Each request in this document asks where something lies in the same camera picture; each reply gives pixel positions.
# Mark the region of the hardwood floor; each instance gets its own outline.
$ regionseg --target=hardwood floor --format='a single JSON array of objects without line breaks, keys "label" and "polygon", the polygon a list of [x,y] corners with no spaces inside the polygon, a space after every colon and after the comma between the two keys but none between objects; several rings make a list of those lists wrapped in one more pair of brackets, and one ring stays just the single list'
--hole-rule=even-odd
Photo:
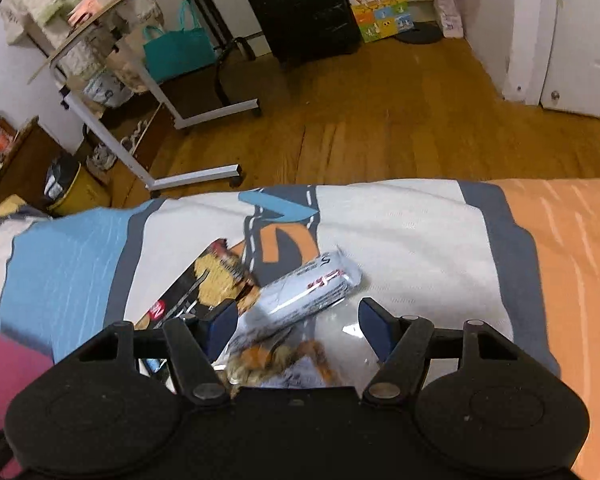
[{"label": "hardwood floor", "polygon": [[[170,88],[183,112],[200,104],[203,89],[208,100],[212,87],[202,77],[208,75]],[[600,177],[600,120],[503,101],[464,40],[387,39],[286,72],[263,56],[226,67],[222,80],[234,100],[259,97],[263,116],[222,118],[187,136],[166,132],[155,176],[166,168],[177,174],[239,163],[246,172],[239,189],[387,178]],[[227,181],[166,194],[223,190],[230,190]],[[124,205],[147,197],[136,182]]]}]

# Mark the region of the black suitcase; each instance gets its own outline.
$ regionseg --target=black suitcase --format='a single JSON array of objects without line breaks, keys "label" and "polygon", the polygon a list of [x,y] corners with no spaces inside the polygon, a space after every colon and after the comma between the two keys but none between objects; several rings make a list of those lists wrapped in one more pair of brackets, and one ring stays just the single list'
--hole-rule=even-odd
[{"label": "black suitcase", "polygon": [[354,52],[360,30],[349,0],[249,0],[279,61]]}]

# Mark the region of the bedsheet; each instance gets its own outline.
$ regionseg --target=bedsheet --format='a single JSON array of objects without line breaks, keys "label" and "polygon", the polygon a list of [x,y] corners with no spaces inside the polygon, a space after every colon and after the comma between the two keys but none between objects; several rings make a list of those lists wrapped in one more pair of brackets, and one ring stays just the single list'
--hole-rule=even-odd
[{"label": "bedsheet", "polygon": [[[371,296],[395,316],[483,319],[586,402],[575,470],[600,479],[600,180],[392,180],[153,200],[45,221],[0,216],[0,332],[56,361],[110,322],[138,321],[209,242],[227,238],[261,285],[340,248],[363,286],[307,323],[360,389],[377,369],[355,330]],[[448,372],[438,363],[431,374]]]}]

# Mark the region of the door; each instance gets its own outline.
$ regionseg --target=door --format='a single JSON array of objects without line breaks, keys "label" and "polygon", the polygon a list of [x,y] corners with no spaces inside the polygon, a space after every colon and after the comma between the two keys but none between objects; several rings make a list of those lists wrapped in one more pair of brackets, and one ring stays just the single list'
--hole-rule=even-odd
[{"label": "door", "polygon": [[541,103],[600,117],[600,0],[558,0]]}]

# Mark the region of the red logo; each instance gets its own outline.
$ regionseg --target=red logo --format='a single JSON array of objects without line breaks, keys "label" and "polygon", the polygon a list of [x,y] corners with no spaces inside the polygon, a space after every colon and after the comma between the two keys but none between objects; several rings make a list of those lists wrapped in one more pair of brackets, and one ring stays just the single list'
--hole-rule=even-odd
[{"label": "red logo", "polygon": [[149,309],[149,317],[152,321],[158,321],[162,317],[165,306],[166,304],[163,300],[158,300],[154,303],[154,306]]}]

